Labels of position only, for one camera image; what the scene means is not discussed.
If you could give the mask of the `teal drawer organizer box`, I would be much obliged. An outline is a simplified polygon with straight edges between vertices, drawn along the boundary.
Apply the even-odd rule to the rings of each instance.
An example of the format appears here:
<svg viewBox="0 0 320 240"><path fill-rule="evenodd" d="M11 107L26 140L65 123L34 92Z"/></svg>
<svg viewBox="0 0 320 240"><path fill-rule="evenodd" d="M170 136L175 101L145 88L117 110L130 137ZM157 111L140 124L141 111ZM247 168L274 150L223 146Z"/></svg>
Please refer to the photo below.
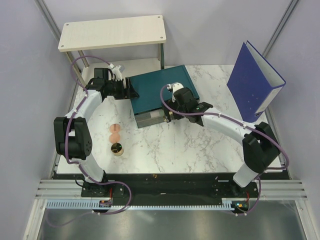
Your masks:
<svg viewBox="0 0 320 240"><path fill-rule="evenodd" d="M140 113L162 109L160 91L168 84L181 83L184 87L189 88L195 97L199 97L184 65L131 76L130 80L133 88L139 94L139 98L131 100L134 117Z"/></svg>

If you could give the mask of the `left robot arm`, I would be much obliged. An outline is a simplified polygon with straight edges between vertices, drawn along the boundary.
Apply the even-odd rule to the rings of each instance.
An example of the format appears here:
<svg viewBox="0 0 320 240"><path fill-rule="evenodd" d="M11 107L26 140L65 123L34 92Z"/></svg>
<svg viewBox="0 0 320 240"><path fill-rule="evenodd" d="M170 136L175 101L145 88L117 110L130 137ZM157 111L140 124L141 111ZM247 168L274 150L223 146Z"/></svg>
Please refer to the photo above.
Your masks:
<svg viewBox="0 0 320 240"><path fill-rule="evenodd" d="M56 117L53 121L56 152L64 156L69 165L79 168L84 179L93 183L92 191L99 197L110 191L105 171L95 160L92 149L88 121L105 98L115 100L131 100L139 98L129 77L116 78L110 68L95 68L94 77L87 85L80 85L84 91L83 99L64 117Z"/></svg>

